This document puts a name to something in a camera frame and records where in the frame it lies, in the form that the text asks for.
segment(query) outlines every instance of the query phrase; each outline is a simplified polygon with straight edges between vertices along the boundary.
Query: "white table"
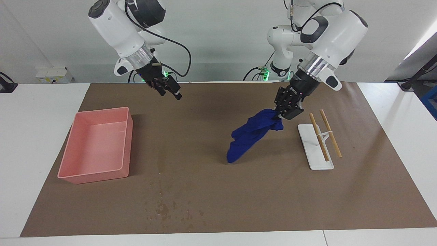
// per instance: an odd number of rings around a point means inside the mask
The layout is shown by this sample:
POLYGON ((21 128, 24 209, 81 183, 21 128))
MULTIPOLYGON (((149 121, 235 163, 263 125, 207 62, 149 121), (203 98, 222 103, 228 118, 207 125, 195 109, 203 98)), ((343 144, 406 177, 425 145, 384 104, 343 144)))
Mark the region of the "white table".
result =
MULTIPOLYGON (((437 121, 413 93, 402 92, 396 84, 359 86, 437 218, 437 121)), ((437 244, 437 228, 18 238, 88 87, 21 84, 13 94, 0 94, 0 245, 437 244)))

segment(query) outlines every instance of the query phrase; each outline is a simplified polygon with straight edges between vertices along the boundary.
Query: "white stand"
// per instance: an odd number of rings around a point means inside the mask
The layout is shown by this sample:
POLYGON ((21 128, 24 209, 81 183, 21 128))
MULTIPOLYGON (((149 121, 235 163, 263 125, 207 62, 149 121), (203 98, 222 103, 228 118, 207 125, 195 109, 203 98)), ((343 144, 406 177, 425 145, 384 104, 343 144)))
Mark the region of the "white stand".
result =
POLYGON ((311 170, 332 170, 334 169, 334 164, 332 163, 331 156, 329 155, 328 148, 326 148, 325 141, 329 138, 328 131, 320 134, 323 139, 323 148, 329 157, 329 161, 325 161, 322 150, 320 149, 319 141, 317 140, 316 132, 314 127, 310 125, 298 125, 299 134, 302 139, 303 148, 305 149, 306 157, 308 158, 309 167, 311 170))

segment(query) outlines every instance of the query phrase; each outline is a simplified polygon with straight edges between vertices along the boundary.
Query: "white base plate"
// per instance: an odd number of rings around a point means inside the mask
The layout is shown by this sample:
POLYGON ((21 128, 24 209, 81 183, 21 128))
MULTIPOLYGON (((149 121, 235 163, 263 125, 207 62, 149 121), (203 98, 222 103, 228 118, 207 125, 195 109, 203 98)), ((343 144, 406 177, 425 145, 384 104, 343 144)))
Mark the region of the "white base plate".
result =
POLYGON ((329 162, 325 161, 322 150, 317 140, 316 132, 312 125, 298 125, 299 134, 302 139, 303 148, 305 149, 306 157, 308 159, 311 170, 332 170, 334 164, 328 152, 329 162))

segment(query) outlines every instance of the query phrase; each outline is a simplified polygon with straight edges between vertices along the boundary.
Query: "green led light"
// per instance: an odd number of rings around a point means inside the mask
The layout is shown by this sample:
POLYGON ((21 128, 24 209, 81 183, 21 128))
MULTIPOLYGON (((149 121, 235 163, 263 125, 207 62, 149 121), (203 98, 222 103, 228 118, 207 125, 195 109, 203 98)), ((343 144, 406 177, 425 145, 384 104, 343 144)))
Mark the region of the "green led light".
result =
POLYGON ((269 80, 269 76, 270 76, 270 71, 269 70, 265 70, 264 71, 264 75, 263 75, 263 80, 264 81, 268 81, 269 80))

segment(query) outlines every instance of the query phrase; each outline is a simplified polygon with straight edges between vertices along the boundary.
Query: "wooden stick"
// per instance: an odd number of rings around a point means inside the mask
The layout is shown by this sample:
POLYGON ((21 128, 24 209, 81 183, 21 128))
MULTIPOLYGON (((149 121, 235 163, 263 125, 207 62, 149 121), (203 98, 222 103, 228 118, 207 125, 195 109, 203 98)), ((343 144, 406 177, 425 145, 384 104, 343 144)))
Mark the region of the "wooden stick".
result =
POLYGON ((311 118, 312 127, 314 127, 314 131, 317 135, 317 140, 319 141, 320 148, 322 149, 323 156, 325 157, 325 161, 329 162, 328 152, 326 151, 325 145, 323 143, 322 137, 320 136, 320 130, 317 128, 316 120, 314 119, 314 115, 312 113, 309 114, 311 118))
POLYGON ((329 125, 328 119, 326 118, 325 111, 323 109, 321 109, 320 114, 322 115, 322 118, 323 118, 323 121, 325 122, 326 128, 328 129, 328 131, 330 131, 329 137, 331 138, 332 144, 334 145, 335 152, 337 152, 337 156, 339 158, 342 158, 343 156, 341 155, 340 149, 338 148, 337 141, 335 140, 334 134, 332 133, 332 129, 331 129, 331 126, 329 125))

